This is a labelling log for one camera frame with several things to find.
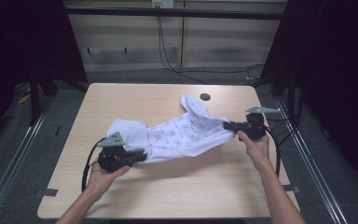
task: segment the wooden table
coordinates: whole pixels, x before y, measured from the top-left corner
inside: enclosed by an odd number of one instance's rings
[[[92,84],[48,185],[58,193],[43,198],[38,215],[60,217],[77,198],[90,149],[105,137],[116,118],[140,120],[147,127],[158,125],[185,113],[180,105],[183,93],[197,99],[202,93],[210,94],[211,100],[202,103],[211,116],[234,121],[245,121],[245,109],[260,105],[252,87]],[[94,158],[99,151],[95,150]],[[269,151],[275,164],[272,141]],[[283,166],[280,180],[289,184]],[[288,194],[297,206],[293,192]],[[269,208],[260,176],[236,136],[198,157],[133,166],[91,207],[87,217],[269,217]]]

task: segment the human arm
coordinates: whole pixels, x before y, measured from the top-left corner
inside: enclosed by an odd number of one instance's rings
[[[242,131],[238,131],[238,136],[245,143],[246,152],[254,162],[255,169],[260,173],[272,223],[306,223],[275,174],[269,160],[269,138],[265,135],[259,140],[252,141]]]
[[[80,223],[94,203],[99,201],[116,178],[126,174],[130,166],[124,166],[113,173],[107,173],[98,162],[91,168],[89,183],[56,223]]]

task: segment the gray tape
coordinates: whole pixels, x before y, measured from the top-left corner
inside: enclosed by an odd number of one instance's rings
[[[292,191],[294,194],[297,194],[300,192],[300,189],[298,186],[292,187],[291,185],[283,185],[284,191]]]
[[[34,196],[36,198],[43,198],[43,196],[55,197],[57,195],[57,189],[39,189],[36,191]]]

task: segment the metal bar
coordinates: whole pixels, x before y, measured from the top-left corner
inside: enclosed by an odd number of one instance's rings
[[[293,140],[296,143],[297,149],[304,160],[309,172],[310,176],[313,179],[313,182],[316,185],[316,188],[319,190],[321,194],[322,200],[330,213],[331,218],[333,219],[334,223],[337,224],[347,224],[347,220],[344,217],[344,214],[339,207],[339,204],[336,200],[336,197],[331,192],[330,188],[328,187],[327,183],[322,176],[321,171],[319,170],[318,166],[315,163],[315,160],[310,155],[310,150],[308,149],[307,145],[304,142],[300,132],[295,130],[291,121],[289,120],[289,116],[287,115],[287,108],[282,100],[277,100],[277,105],[281,110],[281,114],[285,119],[287,128],[292,133]]]
[[[169,8],[121,8],[121,7],[21,7],[23,13],[65,13],[72,15],[106,16],[155,16],[191,17],[279,21],[284,14],[279,12],[216,11]]]
[[[36,121],[34,126],[30,126],[30,128],[27,131],[27,134],[22,139],[22,142],[20,146],[17,149],[16,154],[14,155],[13,159],[10,162],[10,165],[7,167],[4,175],[0,179],[0,207],[4,201],[4,199],[7,196],[7,193],[14,182],[14,179],[19,172],[21,165],[28,154],[28,151],[31,147],[31,144],[34,141],[34,138],[36,137],[36,134],[38,133],[43,120],[45,118],[45,114],[48,111],[53,99],[49,98],[47,101],[47,105],[45,109],[42,111],[42,113],[39,116],[39,119]]]

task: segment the round black object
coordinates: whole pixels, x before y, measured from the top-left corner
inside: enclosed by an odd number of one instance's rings
[[[203,93],[203,94],[200,95],[200,98],[203,101],[209,101],[209,100],[211,100],[211,95],[208,94],[208,93]]]

